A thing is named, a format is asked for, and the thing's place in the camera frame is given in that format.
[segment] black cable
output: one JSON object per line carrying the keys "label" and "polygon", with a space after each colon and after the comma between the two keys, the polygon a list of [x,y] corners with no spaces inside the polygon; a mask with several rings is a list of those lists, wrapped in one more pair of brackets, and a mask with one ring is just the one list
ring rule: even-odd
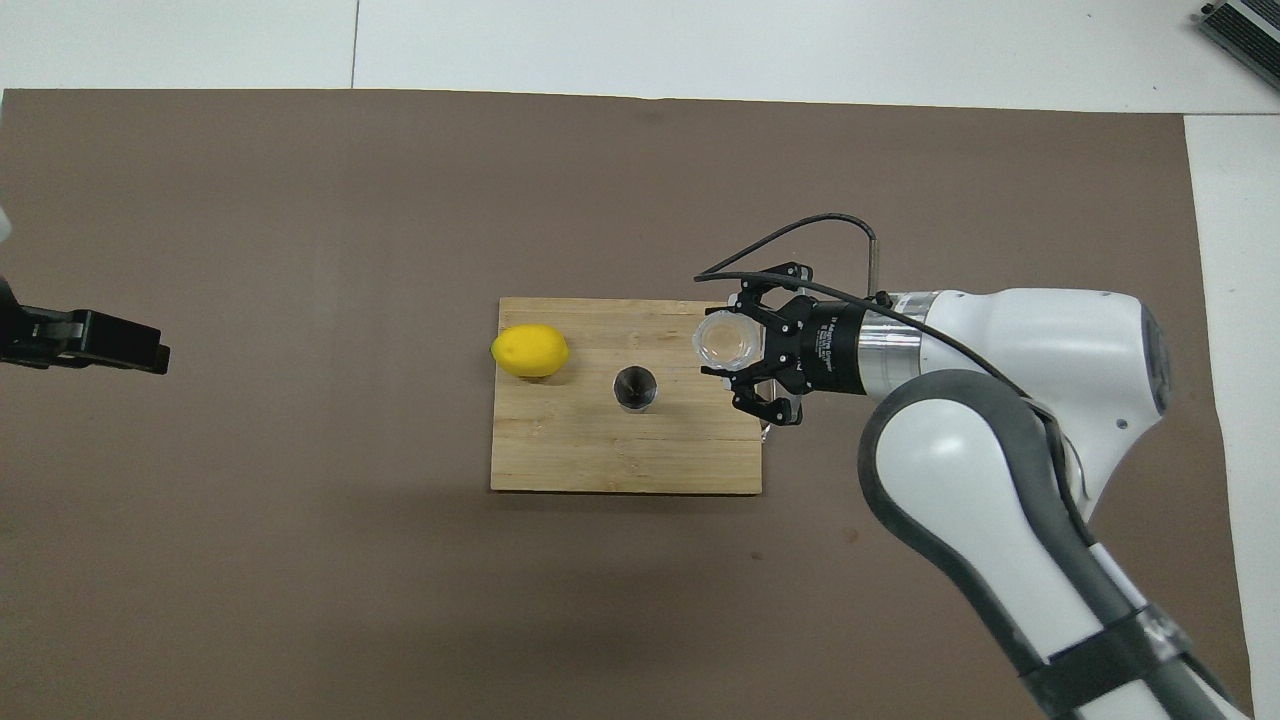
{"label": "black cable", "polygon": [[870,301],[870,300],[867,300],[867,299],[863,299],[863,297],[858,297],[858,296],[850,295],[850,293],[847,293],[845,291],[836,290],[833,287],[827,287],[824,284],[819,284],[819,283],[815,283],[813,281],[804,281],[804,279],[800,279],[800,278],[795,278],[795,277],[791,277],[791,275],[782,275],[782,274],[778,274],[778,273],[741,273],[741,272],[716,273],[716,272],[708,272],[708,273],[699,273],[698,275],[694,275],[694,282],[732,281],[732,279],[736,279],[736,281],[768,282],[768,283],[778,284],[778,286],[787,287],[787,288],[791,288],[791,290],[795,290],[797,287],[803,287],[803,288],[806,288],[806,290],[820,292],[823,295],[829,295],[829,296],[832,296],[832,297],[835,297],[837,300],[844,300],[845,302],[849,302],[850,305],[856,305],[856,306],[861,307],[863,310],[869,310],[872,313],[878,313],[881,315],[884,315],[886,318],[892,318],[892,319],[897,320],[899,323],[902,323],[904,325],[906,325],[909,328],[915,328],[915,329],[920,331],[922,333],[924,333],[924,334],[927,334],[927,336],[937,340],[938,342],[941,342],[941,343],[951,347],[952,350],[955,350],[960,355],[964,355],[974,365],[982,368],[982,370],[984,373],[987,373],[988,375],[991,375],[991,377],[996,378],[997,380],[1000,380],[1000,382],[1007,384],[1009,387],[1011,387],[1014,389],[1014,392],[1016,392],[1019,395],[1019,397],[1024,397],[1024,398],[1029,397],[1027,395],[1027,392],[1023,391],[1023,388],[1018,387],[1018,384],[1014,380],[1009,379],[1007,375],[1005,375],[1004,373],[1001,373],[995,365],[992,365],[991,363],[988,363],[986,357],[983,357],[982,355],[978,355],[978,352],[975,352],[968,345],[960,342],[959,340],[948,336],[947,333],[945,333],[945,332],[942,332],[940,329],[936,329],[936,328],[933,328],[931,325],[927,325],[927,324],[916,320],[915,318],[910,318],[910,316],[904,315],[901,313],[896,313],[893,310],[890,310],[888,307],[878,305],[874,301]]}
{"label": "black cable", "polygon": [[712,273],[718,273],[719,270],[723,270],[728,265],[732,265],[733,263],[737,263],[742,258],[746,258],[748,255],[755,252],[756,250],[764,247],[765,245],[773,242],[774,240],[777,240],[777,238],[787,234],[788,232],[791,232],[794,229],[797,229],[797,228],[803,228],[805,225],[812,225],[813,223],[820,223],[823,220],[838,220],[841,223],[850,223],[850,224],[858,225],[859,228],[861,228],[861,231],[864,233],[867,233],[867,240],[872,245],[876,243],[876,231],[873,231],[872,227],[869,224],[867,224],[865,222],[863,222],[860,218],[855,218],[854,215],[849,215],[846,213],[820,213],[818,215],[810,215],[808,218],[801,218],[801,219],[791,223],[790,225],[785,225],[785,227],[781,227],[781,228],[771,232],[769,234],[762,237],[760,240],[753,242],[751,245],[748,245],[742,250],[739,250],[737,252],[730,255],[728,258],[721,260],[719,263],[716,263],[710,268],[707,268],[705,270],[703,270],[699,274],[701,274],[701,275],[709,275]]}
{"label": "black cable", "polygon": [[1062,439],[1062,428],[1059,427],[1057,418],[1048,411],[1036,405],[1032,405],[1032,411],[1044,424],[1044,438],[1048,441],[1048,456],[1053,462],[1057,495],[1062,498],[1062,505],[1066,507],[1066,515],[1071,520],[1071,527],[1075,528],[1075,534],[1080,536],[1080,541],[1084,542],[1085,547],[1089,547],[1097,539],[1080,515],[1080,509],[1075,505],[1075,498],[1071,497],[1071,483],[1066,475],[1066,441]]}

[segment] white object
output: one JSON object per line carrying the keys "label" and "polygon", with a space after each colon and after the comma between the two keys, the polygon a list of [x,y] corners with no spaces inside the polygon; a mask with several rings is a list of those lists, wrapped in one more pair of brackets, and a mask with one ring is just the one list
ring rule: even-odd
{"label": "white object", "polygon": [[[902,293],[895,309],[969,346],[1052,411],[1079,459],[1085,518],[1125,452],[1160,421],[1148,379],[1143,309],[1134,297],[1088,290],[1016,288],[992,295],[948,290]],[[979,369],[950,346],[895,320],[869,322],[874,324],[859,340],[859,363],[867,355],[863,346],[876,343],[882,364],[860,368],[872,397],[886,396],[916,374]]]}
{"label": "white object", "polygon": [[890,498],[974,566],[1041,660],[1102,630],[1027,523],[980,415],[915,402],[884,427],[876,466]]}

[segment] black strap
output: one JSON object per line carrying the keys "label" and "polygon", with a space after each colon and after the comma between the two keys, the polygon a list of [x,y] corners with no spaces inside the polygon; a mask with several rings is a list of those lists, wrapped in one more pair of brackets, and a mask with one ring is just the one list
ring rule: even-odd
{"label": "black strap", "polygon": [[1048,659],[1021,676],[1050,717],[1070,714],[1120,685],[1140,680],[1190,650],[1190,638],[1155,605]]}

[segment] white table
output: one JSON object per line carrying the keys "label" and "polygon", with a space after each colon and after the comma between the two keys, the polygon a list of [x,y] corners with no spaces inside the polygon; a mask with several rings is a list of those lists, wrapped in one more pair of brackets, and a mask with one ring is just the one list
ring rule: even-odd
{"label": "white table", "polygon": [[0,3],[3,87],[398,87],[1184,113],[1257,717],[1280,717],[1280,92],[1199,0]]}

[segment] clear plastic cup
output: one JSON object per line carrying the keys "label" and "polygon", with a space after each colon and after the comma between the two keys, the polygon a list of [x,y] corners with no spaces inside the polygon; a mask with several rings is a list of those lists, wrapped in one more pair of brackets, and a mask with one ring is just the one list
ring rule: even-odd
{"label": "clear plastic cup", "polygon": [[717,310],[694,331],[694,350],[708,368],[741,370],[764,355],[764,328],[739,313]]}

